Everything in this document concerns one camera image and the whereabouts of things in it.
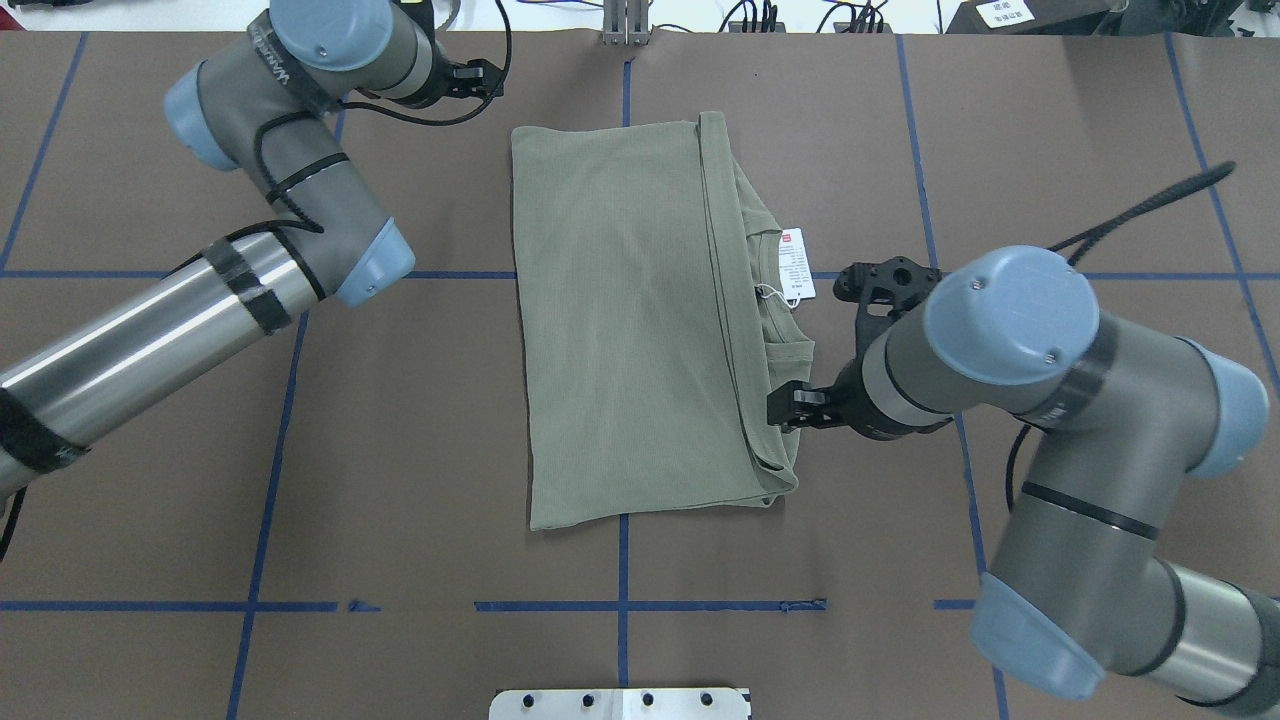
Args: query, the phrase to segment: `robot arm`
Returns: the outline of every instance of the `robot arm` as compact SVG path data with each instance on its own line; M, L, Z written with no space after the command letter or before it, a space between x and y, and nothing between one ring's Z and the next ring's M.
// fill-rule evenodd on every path
M1088 698L1111 670L1280 717L1280 606L1153 556L1183 478L1226 473L1261 439L1262 383L1101 311L1061 256L1006 247L937 282L831 388L781 388L771 421L895 439L979 404L1050 434L982 578L978 650L1061 697Z
M278 219L215 241L151 290L0 372L0 497L69 465L325 297L355 306L412 269L394 220L321 118L353 88L410 108L500 95L506 69L451 63L433 24L430 3L274 0L169 91L165 114L179 140L209 165L243 168Z

